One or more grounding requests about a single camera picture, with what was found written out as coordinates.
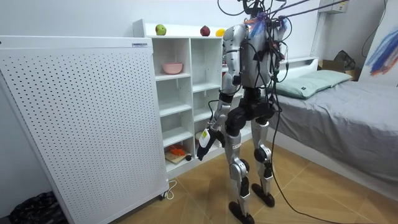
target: white headboard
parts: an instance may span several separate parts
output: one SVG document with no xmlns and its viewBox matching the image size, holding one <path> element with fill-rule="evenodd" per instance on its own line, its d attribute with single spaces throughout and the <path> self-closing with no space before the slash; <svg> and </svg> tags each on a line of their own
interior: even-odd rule
<svg viewBox="0 0 398 224">
<path fill-rule="evenodd" d="M 280 63 L 279 79 L 285 77 L 286 63 L 289 62 L 289 71 L 286 80 L 297 78 L 310 72 L 315 72 L 318 68 L 318 57 L 304 57 L 285 60 Z"/>
</svg>

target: cardboard box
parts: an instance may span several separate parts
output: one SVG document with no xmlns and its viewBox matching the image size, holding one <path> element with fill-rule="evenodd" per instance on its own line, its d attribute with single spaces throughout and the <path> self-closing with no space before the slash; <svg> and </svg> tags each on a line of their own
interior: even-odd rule
<svg viewBox="0 0 398 224">
<path fill-rule="evenodd" d="M 352 81 L 358 81 L 359 76 L 361 74 L 360 68 L 355 68 L 354 70 L 344 70 L 344 62 L 337 62 L 333 60 L 319 60 L 318 62 L 318 70 L 331 70 L 336 72 L 342 72 L 347 75 L 351 75 L 353 78 Z"/>
</svg>

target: gray bed sheet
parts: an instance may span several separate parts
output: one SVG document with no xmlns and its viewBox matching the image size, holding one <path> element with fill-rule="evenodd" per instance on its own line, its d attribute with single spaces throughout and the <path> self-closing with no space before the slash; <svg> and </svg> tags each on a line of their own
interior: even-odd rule
<svg viewBox="0 0 398 224">
<path fill-rule="evenodd" d="M 279 95 L 279 101 L 283 112 L 278 131 L 398 184 L 398 88 L 345 82 L 307 100 Z M 274 116 L 271 127 L 276 121 Z"/>
</svg>

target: black bag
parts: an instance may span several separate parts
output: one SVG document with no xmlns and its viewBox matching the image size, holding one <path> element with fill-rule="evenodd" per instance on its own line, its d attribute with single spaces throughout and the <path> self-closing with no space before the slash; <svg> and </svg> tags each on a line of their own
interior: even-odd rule
<svg viewBox="0 0 398 224">
<path fill-rule="evenodd" d="M 12 224 L 68 224 L 53 192 L 39 194 L 17 205 L 9 219 Z"/>
</svg>

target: perforated panel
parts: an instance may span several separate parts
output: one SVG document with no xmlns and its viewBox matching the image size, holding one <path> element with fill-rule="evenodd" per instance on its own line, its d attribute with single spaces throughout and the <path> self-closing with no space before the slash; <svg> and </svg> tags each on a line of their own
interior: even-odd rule
<svg viewBox="0 0 398 224">
<path fill-rule="evenodd" d="M 0 51 L 1 73 L 75 223 L 100 223 L 167 185 L 151 52 Z"/>
</svg>

